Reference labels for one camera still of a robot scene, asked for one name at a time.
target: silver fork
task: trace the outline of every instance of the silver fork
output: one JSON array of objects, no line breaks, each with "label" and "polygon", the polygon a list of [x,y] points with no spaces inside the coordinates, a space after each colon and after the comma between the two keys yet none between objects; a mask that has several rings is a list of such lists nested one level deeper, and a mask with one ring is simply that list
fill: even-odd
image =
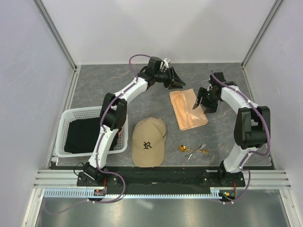
[{"label": "silver fork", "polygon": [[197,150],[193,151],[190,155],[185,155],[182,159],[181,162],[185,162],[187,160],[189,160],[193,154],[195,154],[196,152],[198,152],[199,150],[202,150],[203,148],[206,147],[206,144],[201,145],[201,147],[199,147]]}]

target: robotic hand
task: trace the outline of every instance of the robotic hand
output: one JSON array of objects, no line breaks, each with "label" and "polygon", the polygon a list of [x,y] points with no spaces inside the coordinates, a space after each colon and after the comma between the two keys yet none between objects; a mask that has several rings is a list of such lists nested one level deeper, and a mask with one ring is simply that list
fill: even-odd
[{"label": "robotic hand", "polygon": [[102,180],[102,169],[106,165],[107,154],[117,134],[121,131],[127,113],[127,103],[140,93],[146,91],[155,82],[163,83],[165,88],[183,88],[185,83],[169,66],[170,59],[151,57],[147,66],[143,67],[137,77],[115,94],[107,93],[104,97],[100,117],[100,134],[92,156],[84,166],[84,174],[95,181]]},{"label": "robotic hand", "polygon": [[235,145],[230,155],[220,164],[219,181],[238,179],[241,170],[252,153],[268,142],[270,136],[270,110],[267,106],[258,106],[250,101],[234,82],[226,82],[222,72],[210,76],[209,87],[201,87],[193,109],[200,104],[206,108],[206,113],[215,113],[218,101],[225,101],[237,113],[234,128]]}]

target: plastic basket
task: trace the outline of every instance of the plastic basket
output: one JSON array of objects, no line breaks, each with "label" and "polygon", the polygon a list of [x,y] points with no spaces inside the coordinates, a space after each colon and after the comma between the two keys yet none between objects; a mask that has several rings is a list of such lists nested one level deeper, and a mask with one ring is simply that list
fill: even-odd
[{"label": "plastic basket", "polygon": [[[81,153],[81,154],[72,154],[64,151],[65,142],[68,133],[68,127],[72,121],[78,119],[88,119],[99,117],[101,112],[101,106],[95,107],[85,107],[66,110],[62,113],[61,120],[59,122],[59,129],[55,143],[55,152],[58,157],[81,157],[81,156],[91,156],[92,153]],[[128,140],[128,119],[126,116],[126,121],[121,131],[121,134],[118,138],[117,145],[114,147],[114,150],[110,150],[109,154],[121,153],[127,148]]]}]

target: folded cloth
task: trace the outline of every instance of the folded cloth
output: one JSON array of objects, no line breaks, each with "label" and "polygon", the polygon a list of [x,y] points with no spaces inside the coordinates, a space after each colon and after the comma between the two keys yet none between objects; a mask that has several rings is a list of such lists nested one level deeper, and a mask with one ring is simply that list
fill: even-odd
[{"label": "folded cloth", "polygon": [[172,91],[169,96],[181,131],[208,123],[201,106],[193,110],[197,99],[193,89]]}]

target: wall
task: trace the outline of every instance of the wall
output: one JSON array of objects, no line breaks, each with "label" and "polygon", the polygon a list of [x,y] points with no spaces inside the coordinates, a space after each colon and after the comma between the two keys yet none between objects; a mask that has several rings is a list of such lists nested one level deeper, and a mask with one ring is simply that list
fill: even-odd
[{"label": "wall", "polygon": [[274,0],[43,2],[77,64],[115,64],[241,62]]},{"label": "wall", "polygon": [[0,7],[1,226],[21,226],[72,70],[32,0]]},{"label": "wall", "polygon": [[303,1],[284,1],[246,67],[256,101],[271,110],[271,153],[303,211]]}]

